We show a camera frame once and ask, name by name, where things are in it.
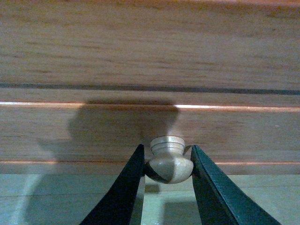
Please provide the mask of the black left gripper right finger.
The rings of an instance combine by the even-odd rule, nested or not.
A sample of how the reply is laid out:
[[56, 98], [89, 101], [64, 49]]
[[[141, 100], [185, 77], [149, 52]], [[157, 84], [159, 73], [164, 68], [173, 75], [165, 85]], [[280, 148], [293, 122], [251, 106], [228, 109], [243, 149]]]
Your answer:
[[197, 145], [192, 146], [193, 188], [203, 225], [278, 225]]

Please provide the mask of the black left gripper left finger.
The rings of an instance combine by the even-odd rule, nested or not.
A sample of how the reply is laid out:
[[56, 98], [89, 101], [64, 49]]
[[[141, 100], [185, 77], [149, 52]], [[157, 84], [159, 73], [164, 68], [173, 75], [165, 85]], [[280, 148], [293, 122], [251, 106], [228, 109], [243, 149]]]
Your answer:
[[136, 202], [141, 178], [144, 176], [144, 145], [140, 144], [133, 155], [82, 225], [128, 225]]

